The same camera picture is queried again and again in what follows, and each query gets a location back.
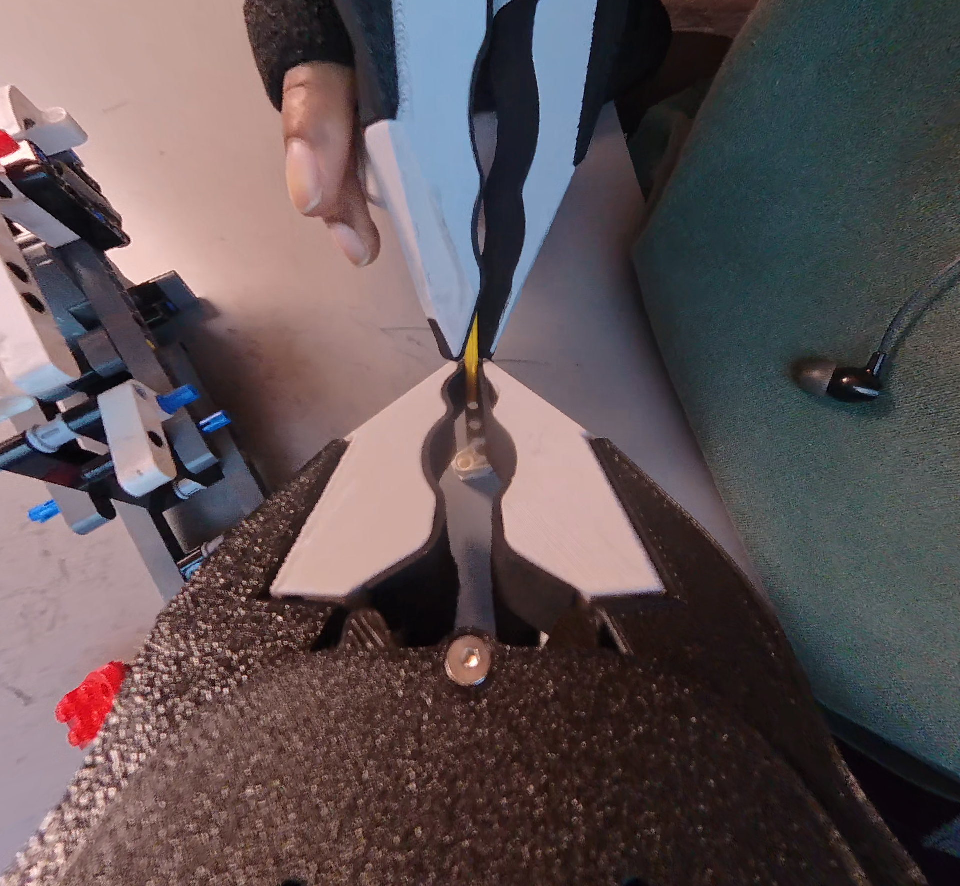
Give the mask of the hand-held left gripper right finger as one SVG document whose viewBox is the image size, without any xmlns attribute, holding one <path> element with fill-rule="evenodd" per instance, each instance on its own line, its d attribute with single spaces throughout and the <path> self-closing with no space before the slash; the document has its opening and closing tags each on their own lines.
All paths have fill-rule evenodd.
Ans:
<svg viewBox="0 0 960 886">
<path fill-rule="evenodd" d="M 589 432 L 496 364 L 484 374 L 515 451 L 501 501 L 508 547 L 585 599 L 663 594 Z"/>
</svg>

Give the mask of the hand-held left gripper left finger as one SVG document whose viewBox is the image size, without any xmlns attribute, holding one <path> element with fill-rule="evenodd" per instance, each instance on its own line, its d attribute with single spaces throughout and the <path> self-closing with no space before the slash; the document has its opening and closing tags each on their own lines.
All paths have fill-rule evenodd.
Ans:
<svg viewBox="0 0 960 886">
<path fill-rule="evenodd" d="M 460 366 L 446 363 L 352 431 L 270 587 L 357 599 L 421 558 L 446 523 L 440 479 L 455 451 Z"/>
</svg>

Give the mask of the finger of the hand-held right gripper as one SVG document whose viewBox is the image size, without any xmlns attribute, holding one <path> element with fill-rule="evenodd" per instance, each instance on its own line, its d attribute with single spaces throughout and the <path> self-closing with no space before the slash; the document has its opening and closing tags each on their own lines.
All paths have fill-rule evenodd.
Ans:
<svg viewBox="0 0 960 886">
<path fill-rule="evenodd" d="M 595 11 L 596 0 L 512 0 L 493 20 L 497 136 L 477 308 L 484 358 L 497 349 L 574 172 Z"/>
<path fill-rule="evenodd" d="M 366 151 L 440 352 L 466 346 L 481 273 L 474 78 L 491 0 L 390 0 L 398 106 L 366 128 Z"/>
</svg>

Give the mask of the white brick toy truck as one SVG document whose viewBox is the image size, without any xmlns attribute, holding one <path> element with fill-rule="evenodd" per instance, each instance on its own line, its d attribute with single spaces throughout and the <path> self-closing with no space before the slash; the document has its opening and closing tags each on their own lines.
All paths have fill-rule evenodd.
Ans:
<svg viewBox="0 0 960 886">
<path fill-rule="evenodd" d="M 35 523 L 118 519 L 168 602 L 263 498 L 186 348 L 202 304 L 117 268 L 130 237 L 65 109 L 4 85 L 1 140 L 2 473 L 48 491 Z"/>
</svg>

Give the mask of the red brick stack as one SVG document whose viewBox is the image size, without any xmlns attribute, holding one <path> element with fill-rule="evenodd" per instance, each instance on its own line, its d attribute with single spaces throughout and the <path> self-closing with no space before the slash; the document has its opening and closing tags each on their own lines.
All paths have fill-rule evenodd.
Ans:
<svg viewBox="0 0 960 886">
<path fill-rule="evenodd" d="M 86 748 L 96 739 L 130 669 L 122 661 L 104 664 L 57 703 L 55 718 L 67 727 L 67 741 L 72 747 Z"/>
</svg>

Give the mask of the grey desk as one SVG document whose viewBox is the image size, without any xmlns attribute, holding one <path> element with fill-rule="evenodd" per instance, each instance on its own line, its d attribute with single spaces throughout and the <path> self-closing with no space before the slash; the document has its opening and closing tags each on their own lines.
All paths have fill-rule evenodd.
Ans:
<svg viewBox="0 0 960 886">
<path fill-rule="evenodd" d="M 354 268 L 291 205 L 282 127 L 244 0 L 2 0 L 2 84 L 65 107 L 80 157 L 131 234 L 137 281 L 175 270 L 213 307 L 186 336 L 198 373 L 269 487 L 443 363 L 390 218 Z M 496 359 L 623 450 L 746 570 L 748 558 L 666 381 L 631 251 L 642 195 L 606 111 L 510 317 Z M 162 597 L 120 520 L 86 536 L 28 509 L 2 475 L 2 868 L 84 754 L 55 718 L 93 669 L 130 660 Z"/>
</svg>

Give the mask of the person's right hand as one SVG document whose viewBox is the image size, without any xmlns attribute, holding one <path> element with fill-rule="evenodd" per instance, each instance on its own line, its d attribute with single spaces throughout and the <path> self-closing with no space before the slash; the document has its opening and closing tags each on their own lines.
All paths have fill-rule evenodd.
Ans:
<svg viewBox="0 0 960 886">
<path fill-rule="evenodd" d="M 285 177 L 298 212 L 321 219 L 357 268 L 374 262 L 380 237 L 358 157 L 354 70 L 312 61 L 284 76 Z"/>
</svg>

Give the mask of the person's green sweatshirt torso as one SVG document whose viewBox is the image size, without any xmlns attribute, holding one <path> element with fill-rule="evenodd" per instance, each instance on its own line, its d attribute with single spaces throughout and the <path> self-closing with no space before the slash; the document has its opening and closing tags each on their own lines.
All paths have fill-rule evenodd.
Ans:
<svg viewBox="0 0 960 886">
<path fill-rule="evenodd" d="M 761 0 L 634 252 L 822 705 L 959 755 L 959 0 Z"/>
</svg>

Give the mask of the black earbud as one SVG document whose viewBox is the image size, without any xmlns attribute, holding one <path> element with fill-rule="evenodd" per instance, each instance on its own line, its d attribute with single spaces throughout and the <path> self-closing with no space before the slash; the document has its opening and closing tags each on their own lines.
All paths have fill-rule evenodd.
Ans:
<svg viewBox="0 0 960 886">
<path fill-rule="evenodd" d="M 897 310 L 866 365 L 838 364 L 807 357 L 790 367 L 798 388 L 817 396 L 843 403 L 871 402 L 883 390 L 883 372 L 895 348 L 926 309 L 958 282 L 958 260 L 947 264 L 931 280 L 914 292 Z"/>
</svg>

